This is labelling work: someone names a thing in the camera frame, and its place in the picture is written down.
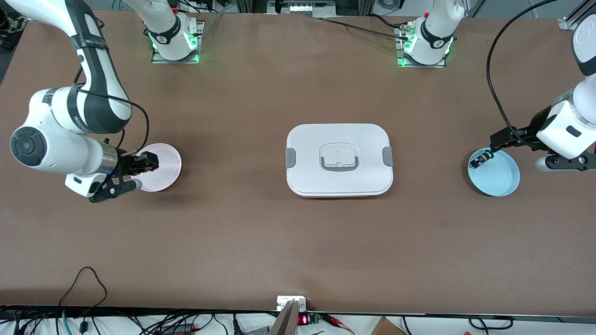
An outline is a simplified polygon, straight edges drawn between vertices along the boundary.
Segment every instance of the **brown table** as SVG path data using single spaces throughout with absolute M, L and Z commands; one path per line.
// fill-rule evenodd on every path
M 464 20 L 446 69 L 404 69 L 391 39 L 258 14 L 223 16 L 199 65 L 151 65 L 135 13 L 97 16 L 123 86 L 151 116 L 150 142 L 179 148 L 184 174 L 169 191 L 90 204 L 64 176 L 12 158 L 30 96 L 67 86 L 78 67 L 59 30 L 31 24 L 0 91 L 0 303 L 57 303 L 91 265 L 105 305 L 272 309 L 278 294 L 302 294 L 318 310 L 596 315 L 594 175 L 538 172 L 541 154 L 515 148 L 513 195 L 481 196 L 464 177 L 470 153 L 504 127 L 485 79 L 504 21 Z M 520 20 L 503 37 L 493 79 L 515 125 L 582 79 L 570 37 L 555 20 Z M 324 122 L 387 131 L 386 194 L 290 191 L 286 136 Z M 143 131 L 135 111 L 124 147 Z M 67 303 L 101 296 L 89 274 L 77 291 Z

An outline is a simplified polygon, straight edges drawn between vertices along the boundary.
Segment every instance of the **white robotic arm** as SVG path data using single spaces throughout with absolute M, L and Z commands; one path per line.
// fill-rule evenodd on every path
M 586 78 L 536 114 L 529 126 L 507 127 L 491 135 L 490 152 L 472 160 L 472 168 L 484 164 L 498 150 L 530 145 L 532 150 L 549 154 L 536 161 L 536 168 L 541 171 L 596 169 L 596 154 L 587 152 L 596 142 L 596 14 L 577 26 L 572 48 Z
M 453 33 L 464 14 L 462 0 L 433 0 L 428 17 L 414 21 L 415 33 L 403 51 L 420 64 L 437 64 L 453 43 Z
M 11 137 L 14 157 L 36 170 L 66 174 L 66 186 L 93 202 L 140 189 L 140 182 L 124 182 L 122 177 L 157 168 L 157 157 L 150 153 L 123 156 L 123 150 L 86 135 L 118 133 L 131 116 L 131 105 L 118 100 L 128 101 L 128 97 L 91 9 L 83 0 L 7 2 L 66 33 L 87 79 L 82 87 L 73 84 L 33 95 L 25 123 Z M 109 176 L 121 183 L 113 185 Z
M 586 79 L 555 100 L 537 134 L 538 139 L 567 159 L 581 155 L 596 142 L 596 14 L 577 26 L 572 48 Z
M 197 49 L 197 19 L 174 14 L 167 0 L 124 0 L 141 17 L 155 50 L 167 60 L 181 60 Z

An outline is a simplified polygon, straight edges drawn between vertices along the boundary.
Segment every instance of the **light blue plate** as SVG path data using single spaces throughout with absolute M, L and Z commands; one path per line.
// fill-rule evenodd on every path
M 494 158 L 472 169 L 469 162 L 485 150 L 490 150 L 490 148 L 476 151 L 468 160 L 470 181 L 479 191 L 489 196 L 504 197 L 510 195 L 520 184 L 520 169 L 517 167 L 516 161 L 506 152 L 499 150 L 495 153 Z

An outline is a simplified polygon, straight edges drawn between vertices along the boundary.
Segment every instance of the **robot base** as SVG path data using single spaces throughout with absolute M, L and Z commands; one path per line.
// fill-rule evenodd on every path
M 398 29 L 398 28 L 394 28 L 393 29 L 393 33 L 396 36 L 405 36 L 405 37 L 411 37 L 413 31 L 415 27 L 415 23 L 414 22 L 408 22 L 408 30 L 402 30 L 402 29 Z M 443 59 L 441 59 L 440 62 L 438 62 L 437 64 L 433 64 L 433 65 L 424 65 L 424 64 L 420 64 L 417 61 L 415 61 L 414 59 L 412 59 L 412 57 L 408 54 L 406 54 L 403 49 L 405 49 L 407 46 L 406 44 L 408 43 L 408 41 L 403 41 L 401 39 L 396 38 L 395 39 L 395 48 L 398 52 L 398 65 L 400 67 L 431 67 L 431 68 L 443 68 L 446 66 L 445 63 L 445 57 L 443 57 Z
M 167 60 L 163 58 L 155 48 L 153 48 L 151 62 L 153 64 L 197 64 L 200 59 L 204 27 L 204 21 L 197 21 L 196 29 L 194 27 L 191 27 L 191 33 L 196 33 L 197 37 L 189 36 L 189 42 L 195 43 L 197 45 L 197 49 L 193 50 L 190 54 L 188 54 L 188 56 L 184 57 L 181 60 Z

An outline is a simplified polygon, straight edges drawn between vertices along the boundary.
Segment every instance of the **container lid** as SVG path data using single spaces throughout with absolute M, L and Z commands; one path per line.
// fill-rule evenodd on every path
M 300 125 L 286 143 L 288 186 L 304 197 L 382 194 L 393 182 L 393 157 L 383 128 L 369 123 Z

